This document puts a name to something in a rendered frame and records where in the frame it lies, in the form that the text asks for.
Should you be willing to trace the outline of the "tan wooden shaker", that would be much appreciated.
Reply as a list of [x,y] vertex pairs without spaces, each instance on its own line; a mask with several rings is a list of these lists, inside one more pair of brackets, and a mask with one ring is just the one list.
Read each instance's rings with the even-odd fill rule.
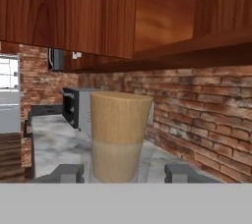
[[92,167],[101,183],[135,177],[152,103],[146,95],[91,92]]

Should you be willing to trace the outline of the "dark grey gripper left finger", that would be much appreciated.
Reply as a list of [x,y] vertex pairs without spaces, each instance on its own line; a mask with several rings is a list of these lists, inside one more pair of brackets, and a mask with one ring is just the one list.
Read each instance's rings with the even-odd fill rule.
[[83,164],[60,164],[50,174],[31,180],[31,183],[67,184],[83,183],[85,166]]

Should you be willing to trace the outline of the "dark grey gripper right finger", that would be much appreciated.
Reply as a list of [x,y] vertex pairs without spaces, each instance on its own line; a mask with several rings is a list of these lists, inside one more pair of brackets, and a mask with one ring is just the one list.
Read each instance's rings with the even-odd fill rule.
[[201,184],[218,182],[218,180],[199,174],[187,164],[165,164],[164,173],[166,183]]

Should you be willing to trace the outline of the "white window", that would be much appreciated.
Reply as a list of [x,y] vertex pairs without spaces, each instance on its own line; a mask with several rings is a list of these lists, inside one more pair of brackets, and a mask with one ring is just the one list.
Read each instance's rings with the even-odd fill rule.
[[0,134],[21,131],[20,60],[0,53]]

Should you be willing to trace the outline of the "brown wooden base cabinet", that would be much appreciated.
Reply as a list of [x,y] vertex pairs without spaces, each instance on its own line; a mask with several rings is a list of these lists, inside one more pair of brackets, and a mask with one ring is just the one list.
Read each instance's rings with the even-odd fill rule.
[[18,183],[24,179],[21,135],[0,134],[0,183]]

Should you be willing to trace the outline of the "black and silver toaster oven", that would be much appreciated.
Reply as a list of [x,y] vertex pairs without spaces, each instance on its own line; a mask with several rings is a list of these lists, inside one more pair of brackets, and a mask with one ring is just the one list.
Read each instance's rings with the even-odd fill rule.
[[97,88],[64,87],[62,115],[79,136],[92,138],[91,92]]

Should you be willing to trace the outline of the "white wall outlet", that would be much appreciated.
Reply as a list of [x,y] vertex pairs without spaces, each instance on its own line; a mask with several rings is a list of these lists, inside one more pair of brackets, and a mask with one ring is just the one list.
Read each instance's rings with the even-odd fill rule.
[[154,102],[152,102],[151,108],[150,108],[150,113],[149,113],[149,118],[148,118],[148,124],[152,125],[154,120]]

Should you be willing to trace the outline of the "brown wooden cabinet door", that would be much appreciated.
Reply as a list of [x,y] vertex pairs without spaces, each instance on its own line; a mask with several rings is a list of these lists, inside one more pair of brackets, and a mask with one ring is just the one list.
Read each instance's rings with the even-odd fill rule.
[[0,0],[0,40],[133,56],[136,0]]

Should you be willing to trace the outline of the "brown wooden wall cabinet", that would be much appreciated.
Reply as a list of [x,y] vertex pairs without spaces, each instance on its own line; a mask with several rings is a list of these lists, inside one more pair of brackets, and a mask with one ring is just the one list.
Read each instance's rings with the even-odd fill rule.
[[66,73],[252,64],[252,0],[138,0],[131,59],[64,54]]

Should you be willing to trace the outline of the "dark grey range hood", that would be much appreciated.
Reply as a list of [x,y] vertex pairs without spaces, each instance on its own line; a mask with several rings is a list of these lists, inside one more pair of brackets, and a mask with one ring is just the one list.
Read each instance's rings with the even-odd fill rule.
[[64,51],[55,48],[48,49],[48,70],[62,71],[64,68]]

